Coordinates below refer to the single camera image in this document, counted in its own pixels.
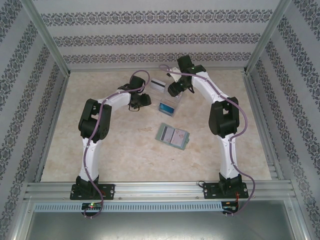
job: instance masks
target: enclosure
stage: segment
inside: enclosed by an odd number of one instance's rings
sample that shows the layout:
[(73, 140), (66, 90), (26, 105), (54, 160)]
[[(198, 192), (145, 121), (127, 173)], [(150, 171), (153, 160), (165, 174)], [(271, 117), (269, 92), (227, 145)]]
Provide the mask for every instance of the enclosure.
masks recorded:
[[(0, 239), (320, 239), (320, 0), (0, 7)], [(112, 112), (98, 164), (113, 200), (84, 219), (88, 201), (70, 194), (86, 101), (109, 96), (140, 69), (169, 85), (158, 66), (177, 67), (184, 55), (247, 115), (236, 158), (256, 181), (253, 198), (225, 217), (219, 211), (235, 199), (206, 199), (199, 187), (219, 181), (222, 157), (211, 104), (195, 89), (183, 92), (173, 117), (150, 106)], [(185, 150), (155, 140), (161, 123), (190, 133)], [(253, 183), (243, 181), (250, 194)]]

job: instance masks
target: patterned wallpaper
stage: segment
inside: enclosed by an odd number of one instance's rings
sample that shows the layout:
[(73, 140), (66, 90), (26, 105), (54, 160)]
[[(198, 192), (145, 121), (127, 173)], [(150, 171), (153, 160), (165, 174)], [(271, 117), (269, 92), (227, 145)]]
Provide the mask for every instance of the patterned wallpaper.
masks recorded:
[(0, 3), (0, 240), (32, 182), (66, 81), (18, 0)]
[(279, 0), (35, 0), (76, 69), (157, 67), (190, 54), (208, 67), (244, 67)]
[(320, 4), (293, 0), (251, 78), (282, 171), (320, 239)]

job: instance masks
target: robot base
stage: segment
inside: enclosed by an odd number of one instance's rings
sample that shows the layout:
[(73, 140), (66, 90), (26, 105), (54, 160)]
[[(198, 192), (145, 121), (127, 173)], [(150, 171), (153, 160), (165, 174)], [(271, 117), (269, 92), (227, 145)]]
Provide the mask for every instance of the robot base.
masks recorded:
[(247, 185), (242, 182), (240, 174), (234, 178), (225, 179), (219, 173), (218, 183), (203, 184), (204, 199), (247, 199), (249, 197)]
[[(115, 195), (114, 184), (99, 184), (99, 176), (93, 181), (99, 188), (104, 200), (113, 200)], [(90, 181), (85, 181), (78, 176), (75, 184), (72, 185), (70, 200), (100, 200), (98, 191), (94, 188)]]

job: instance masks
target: damask pattern wall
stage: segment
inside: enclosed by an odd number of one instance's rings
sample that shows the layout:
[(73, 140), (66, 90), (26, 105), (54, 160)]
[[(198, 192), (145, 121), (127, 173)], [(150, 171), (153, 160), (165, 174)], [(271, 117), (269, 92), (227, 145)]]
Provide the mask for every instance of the damask pattern wall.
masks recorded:
[(0, 240), (32, 182), (65, 76), (18, 0), (0, 1)]
[(282, 171), (320, 239), (320, 1), (293, 0), (251, 72)]
[(71, 70), (244, 67), (279, 0), (35, 0)]

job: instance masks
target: marble surface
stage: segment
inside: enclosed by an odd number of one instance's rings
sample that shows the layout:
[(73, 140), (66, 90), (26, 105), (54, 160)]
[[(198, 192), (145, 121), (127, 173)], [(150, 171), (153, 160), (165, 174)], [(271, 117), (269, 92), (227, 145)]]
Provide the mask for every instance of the marble surface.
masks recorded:
[[(78, 123), (87, 99), (101, 99), (129, 82), (133, 71), (73, 72), (69, 78), (58, 122), (44, 167), (42, 182), (74, 182), (81, 169), (83, 144)], [(247, 132), (236, 140), (239, 168), (256, 180), (270, 180), (249, 99), (239, 70), (208, 71), (227, 95), (236, 96), (248, 117)], [(152, 78), (171, 83), (162, 71)], [(139, 73), (147, 79), (145, 73)], [(174, 117), (151, 107), (130, 112), (126, 106), (111, 116), (110, 131), (103, 140), (99, 181), (209, 181), (218, 180), (221, 155), (208, 119), (211, 105), (195, 89), (183, 93)], [(185, 150), (155, 140), (161, 123), (190, 133)], [(240, 116), (240, 127), (243, 127)]]

